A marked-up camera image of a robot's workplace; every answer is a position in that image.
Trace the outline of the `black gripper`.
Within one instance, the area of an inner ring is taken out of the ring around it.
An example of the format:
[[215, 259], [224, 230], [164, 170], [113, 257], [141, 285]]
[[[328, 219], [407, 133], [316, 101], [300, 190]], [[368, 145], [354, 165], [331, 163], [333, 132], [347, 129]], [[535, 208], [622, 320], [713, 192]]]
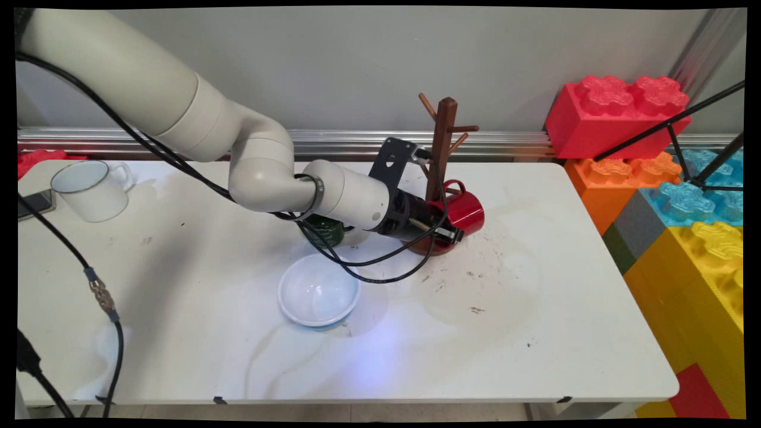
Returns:
[[426, 232], [416, 223], [429, 228], [440, 226], [437, 233], [430, 236], [438, 246], [454, 246], [464, 236], [462, 229], [444, 225], [443, 211], [437, 207], [406, 191], [394, 190], [386, 212], [386, 235], [404, 242], [416, 240]]

